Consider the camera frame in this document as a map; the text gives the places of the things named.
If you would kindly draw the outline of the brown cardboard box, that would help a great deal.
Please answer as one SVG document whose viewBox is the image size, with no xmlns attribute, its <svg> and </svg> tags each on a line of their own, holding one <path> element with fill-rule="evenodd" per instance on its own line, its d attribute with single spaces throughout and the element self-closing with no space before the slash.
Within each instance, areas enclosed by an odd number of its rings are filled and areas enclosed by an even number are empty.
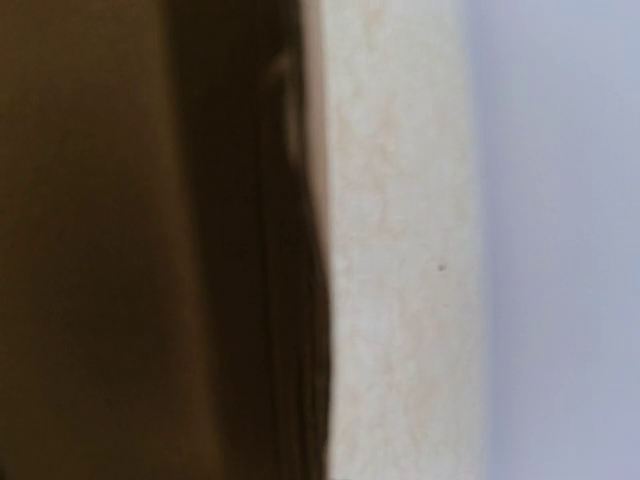
<svg viewBox="0 0 640 480">
<path fill-rule="evenodd" d="M 1 5 L 1 475 L 325 479 L 316 1 Z"/>
</svg>

